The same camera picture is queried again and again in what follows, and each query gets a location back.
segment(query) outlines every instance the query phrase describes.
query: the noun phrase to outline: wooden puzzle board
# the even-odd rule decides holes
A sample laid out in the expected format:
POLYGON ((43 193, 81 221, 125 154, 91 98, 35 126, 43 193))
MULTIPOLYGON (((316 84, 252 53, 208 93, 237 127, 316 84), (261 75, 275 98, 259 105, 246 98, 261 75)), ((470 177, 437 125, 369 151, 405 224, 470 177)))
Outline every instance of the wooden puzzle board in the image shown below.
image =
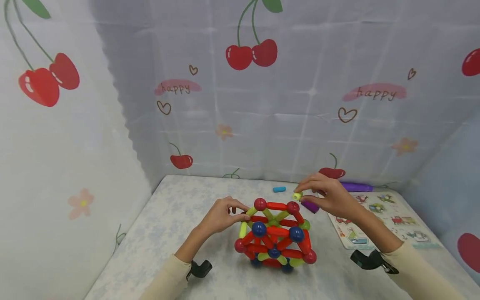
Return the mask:
MULTIPOLYGON (((373 212, 403 241, 415 248, 440 247, 438 239, 423 224, 411 209, 404 204, 403 197, 394 191, 350 193, 365 209, 373 212)), ((349 250, 376 249, 367 235, 351 221, 328 214, 344 247, 349 250)))

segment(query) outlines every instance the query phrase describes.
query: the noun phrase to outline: blue ball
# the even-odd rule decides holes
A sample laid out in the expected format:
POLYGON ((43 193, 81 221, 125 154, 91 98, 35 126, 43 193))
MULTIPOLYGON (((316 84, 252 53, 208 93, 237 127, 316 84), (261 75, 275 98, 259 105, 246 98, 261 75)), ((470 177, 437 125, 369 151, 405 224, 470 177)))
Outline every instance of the blue ball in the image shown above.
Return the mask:
POLYGON ((274 258, 274 259, 279 258, 280 255, 282 254, 276 247, 274 247, 272 249, 268 249, 267 253, 268 253, 268 256, 270 256, 271 258, 274 258))
POLYGON ((293 272, 293 267, 290 264, 283 265, 281 269, 282 269, 282 272, 285 274, 290 274, 293 272))
POLYGON ((252 264, 252 266, 254 266, 255 268, 260 268, 262 266, 262 262, 259 261, 258 259, 252 259, 250 260, 250 263, 252 264))
POLYGON ((300 243, 301 241, 303 241, 303 238, 305 237, 303 235, 303 230, 301 230, 301 228, 298 226, 290 227, 290 229, 288 230, 288 233, 289 233, 290 239, 296 243, 300 243))
POLYGON ((262 238, 267 233, 267 227, 265 226, 264 223, 258 221, 252 225, 252 232, 254 236, 258 238, 262 238))

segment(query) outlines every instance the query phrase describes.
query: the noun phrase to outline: table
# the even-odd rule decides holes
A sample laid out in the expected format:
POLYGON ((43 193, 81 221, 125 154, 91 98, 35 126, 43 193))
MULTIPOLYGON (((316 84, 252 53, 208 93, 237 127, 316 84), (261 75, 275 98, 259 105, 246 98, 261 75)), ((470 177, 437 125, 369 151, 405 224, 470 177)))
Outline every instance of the table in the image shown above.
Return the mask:
MULTIPOLYGON (((231 195, 247 206, 258 197, 287 203, 295 187, 287 182, 166 176, 85 299, 139 298, 217 198, 231 195), (273 193, 275 186, 286 186, 287 191, 273 193)), ((410 299, 383 269, 365 271, 349 259, 352 251, 342 246, 325 212, 314 215, 303 206, 300 212, 311 223, 310 239, 318 257, 315 264, 304 264, 289 275, 267 267, 254 269, 233 248, 240 229, 235 224, 200 249, 196 262, 207 259, 213 269, 204 279, 191 276, 179 299, 410 299)), ((419 251, 467 299, 478 299, 479 286, 445 248, 419 251)))

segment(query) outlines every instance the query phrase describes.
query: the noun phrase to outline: heart outline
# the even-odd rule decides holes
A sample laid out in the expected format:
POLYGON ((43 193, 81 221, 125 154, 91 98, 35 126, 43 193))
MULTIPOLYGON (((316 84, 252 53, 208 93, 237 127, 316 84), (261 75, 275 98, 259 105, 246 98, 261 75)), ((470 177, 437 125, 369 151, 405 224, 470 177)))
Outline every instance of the heart outline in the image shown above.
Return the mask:
POLYGON ((410 71, 408 72, 408 77, 407 77, 407 79, 410 80, 410 79, 412 79, 415 75, 417 75, 417 71, 415 71, 415 69, 411 68, 410 71))
POLYGON ((347 110, 345 109, 345 107, 340 107, 340 109, 338 110, 338 118, 340 119, 340 121, 342 121, 342 122, 344 122, 344 123, 348 123, 348 122, 352 121, 353 119, 355 119, 355 117, 357 116, 357 114, 358 114, 358 110, 356 110, 356 109, 351 109, 351 110, 347 111, 347 110), (351 112, 353 112, 353 111, 355 112, 355 114, 353 115, 353 117, 352 117, 350 120, 345 121, 345 120, 343 120, 342 117, 340 116, 340 111, 341 111, 341 110, 344 111, 344 113, 343 113, 344 116, 347 116, 347 114, 349 114, 349 113, 351 113, 351 112))
POLYGON ((192 65, 189 65, 188 68, 190 70, 190 74, 192 74, 193 76, 195 76, 198 73, 197 67, 193 67, 192 65))
POLYGON ((158 109, 162 112, 162 114, 164 114, 164 115, 166 115, 166 116, 168 116, 168 115, 172 112, 172 105, 170 105, 170 103, 168 103, 168 102, 165 102, 165 104, 163 104, 162 102, 157 101, 157 102, 156 102, 156 105, 157 105, 158 109), (167 105, 168 105, 168 107, 169 107, 170 109, 168 110, 168 113, 165 113, 165 112, 162 110, 162 108, 165 108, 165 106, 167 106, 167 105))

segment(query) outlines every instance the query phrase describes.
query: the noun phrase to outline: child's hand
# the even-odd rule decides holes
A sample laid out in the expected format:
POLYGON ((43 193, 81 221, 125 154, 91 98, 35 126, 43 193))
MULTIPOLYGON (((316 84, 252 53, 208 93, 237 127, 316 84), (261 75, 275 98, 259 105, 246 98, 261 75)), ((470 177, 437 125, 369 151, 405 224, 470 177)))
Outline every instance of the child's hand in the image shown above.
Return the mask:
POLYGON ((334 216, 355 222, 360 214, 366 211, 336 179, 315 173, 302 180, 296 187, 295 192, 303 192, 309 189, 312 192, 319 192, 325 197, 318 198, 306 195, 300 201, 312 202, 334 216))
POLYGON ((233 199, 231 196, 223 199, 217 199, 204 219, 198 225, 198 228, 210 236, 214 233, 218 233, 227 229, 237 222, 250 220, 250 217, 246 214, 231 216, 230 212, 236 213, 237 208, 243 211, 247 211, 249 209, 247 206, 243 205, 237 199, 233 199))

